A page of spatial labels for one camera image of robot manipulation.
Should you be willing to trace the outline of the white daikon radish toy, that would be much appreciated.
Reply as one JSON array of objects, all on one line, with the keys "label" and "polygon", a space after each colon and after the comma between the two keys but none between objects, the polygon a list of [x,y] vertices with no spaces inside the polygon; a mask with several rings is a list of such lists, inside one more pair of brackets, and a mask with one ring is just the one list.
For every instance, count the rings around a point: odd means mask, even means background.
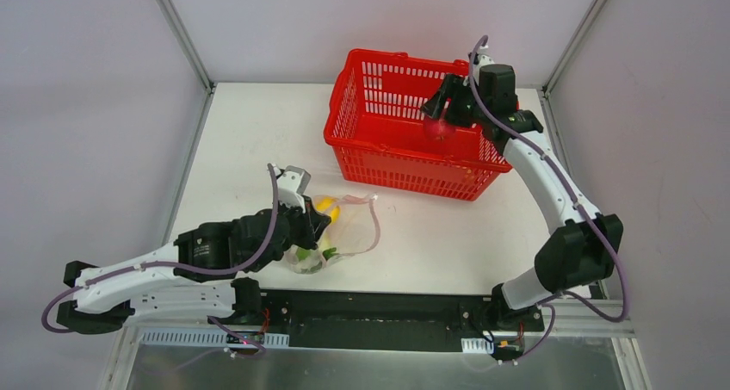
[{"label": "white daikon radish toy", "polygon": [[333,248],[333,244],[331,242],[331,237],[328,233],[324,233],[318,243],[317,243],[317,253],[325,254],[327,251],[329,251],[331,248]]}]

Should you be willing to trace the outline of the red apple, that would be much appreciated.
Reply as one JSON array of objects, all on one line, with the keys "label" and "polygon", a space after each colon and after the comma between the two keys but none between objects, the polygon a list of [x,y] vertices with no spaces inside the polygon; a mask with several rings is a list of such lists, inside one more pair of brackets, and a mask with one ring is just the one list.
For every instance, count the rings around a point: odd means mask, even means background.
[{"label": "red apple", "polygon": [[423,123],[424,135],[427,139],[444,141],[451,138],[456,131],[455,126],[448,124],[444,119],[425,118]]}]

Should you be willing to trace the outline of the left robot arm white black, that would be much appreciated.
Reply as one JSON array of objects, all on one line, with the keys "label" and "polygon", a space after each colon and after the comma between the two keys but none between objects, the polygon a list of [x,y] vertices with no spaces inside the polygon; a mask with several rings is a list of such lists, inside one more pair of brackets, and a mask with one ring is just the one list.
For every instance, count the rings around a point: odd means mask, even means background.
[{"label": "left robot arm white black", "polygon": [[144,319],[234,317],[256,323],[263,312],[260,289],[239,273],[258,272],[292,249],[318,247],[331,216],[310,198],[235,220],[208,222],[162,247],[123,263],[97,267],[81,261],[65,266],[68,290],[50,303],[56,325],[44,310],[43,326],[84,335],[118,331]]}]

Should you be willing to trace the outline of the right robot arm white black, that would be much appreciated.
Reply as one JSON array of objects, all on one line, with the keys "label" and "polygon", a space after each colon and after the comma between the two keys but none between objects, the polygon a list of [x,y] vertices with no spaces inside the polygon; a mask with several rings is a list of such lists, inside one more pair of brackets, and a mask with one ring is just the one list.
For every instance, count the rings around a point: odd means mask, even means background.
[{"label": "right robot arm white black", "polygon": [[493,325],[508,330],[526,309],[606,279],[619,268],[621,220],[602,213],[567,175],[536,115],[519,107],[511,66],[482,65],[476,75],[448,74],[421,110],[455,127],[479,126],[522,178],[546,221],[549,238],[533,266],[492,290],[488,315]]}]

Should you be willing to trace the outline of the green vegetable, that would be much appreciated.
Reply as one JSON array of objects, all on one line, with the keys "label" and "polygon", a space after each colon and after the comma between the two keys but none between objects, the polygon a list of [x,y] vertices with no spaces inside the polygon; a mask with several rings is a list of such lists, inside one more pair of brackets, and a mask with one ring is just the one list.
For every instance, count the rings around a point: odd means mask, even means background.
[{"label": "green vegetable", "polygon": [[327,262],[337,254],[337,247],[330,247],[325,250],[306,250],[298,248],[294,253],[297,263],[308,263],[315,265],[316,263]]}]

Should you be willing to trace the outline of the clear pink zip top bag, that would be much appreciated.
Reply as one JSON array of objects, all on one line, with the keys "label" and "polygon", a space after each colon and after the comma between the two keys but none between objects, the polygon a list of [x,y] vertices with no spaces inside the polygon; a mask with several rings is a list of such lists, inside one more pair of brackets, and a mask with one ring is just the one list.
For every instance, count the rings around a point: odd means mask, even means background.
[{"label": "clear pink zip top bag", "polygon": [[332,196],[340,200],[341,213],[335,224],[330,224],[324,233],[331,237],[333,247],[337,247],[337,254],[327,262],[297,263],[294,253],[298,247],[293,247],[285,253],[285,262],[289,268],[300,275],[313,275],[327,269],[346,258],[361,255],[372,251],[380,242],[380,221],[375,211],[376,193],[363,197],[354,195]]}]

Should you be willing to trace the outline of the yellow orange fruit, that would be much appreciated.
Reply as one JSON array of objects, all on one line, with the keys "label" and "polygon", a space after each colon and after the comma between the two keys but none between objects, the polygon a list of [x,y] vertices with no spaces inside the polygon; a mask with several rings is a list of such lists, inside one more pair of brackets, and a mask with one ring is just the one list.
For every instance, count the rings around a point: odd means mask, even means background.
[{"label": "yellow orange fruit", "polygon": [[328,216],[331,219],[331,223],[335,224],[338,221],[341,213],[340,200],[332,196],[320,196],[314,203],[315,209],[318,213]]}]

